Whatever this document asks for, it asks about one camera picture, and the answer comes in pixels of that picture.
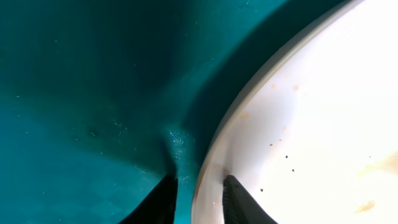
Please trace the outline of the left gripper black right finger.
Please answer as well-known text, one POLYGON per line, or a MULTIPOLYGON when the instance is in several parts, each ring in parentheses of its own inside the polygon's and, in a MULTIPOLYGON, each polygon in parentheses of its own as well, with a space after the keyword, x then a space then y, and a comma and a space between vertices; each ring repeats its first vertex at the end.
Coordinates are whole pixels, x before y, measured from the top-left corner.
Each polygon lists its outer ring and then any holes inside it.
POLYGON ((223 181, 225 224, 277 224, 233 175, 223 181))

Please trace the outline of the white plate with red stain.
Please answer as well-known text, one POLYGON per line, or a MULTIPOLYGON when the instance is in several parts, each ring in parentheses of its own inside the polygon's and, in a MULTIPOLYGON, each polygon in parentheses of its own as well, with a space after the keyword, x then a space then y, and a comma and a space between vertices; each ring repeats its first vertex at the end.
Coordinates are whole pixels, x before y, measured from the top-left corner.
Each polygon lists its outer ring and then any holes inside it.
POLYGON ((397 222, 397 1, 347 1, 250 79, 198 176, 192 223, 223 223, 233 175, 277 223, 397 222))

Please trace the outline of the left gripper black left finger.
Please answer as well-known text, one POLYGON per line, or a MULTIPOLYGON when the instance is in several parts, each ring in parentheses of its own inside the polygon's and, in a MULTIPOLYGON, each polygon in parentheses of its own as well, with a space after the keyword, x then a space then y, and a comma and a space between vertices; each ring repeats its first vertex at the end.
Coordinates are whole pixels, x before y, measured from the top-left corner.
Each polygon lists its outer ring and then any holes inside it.
POLYGON ((166 175, 119 224, 173 224, 178 179, 166 175))

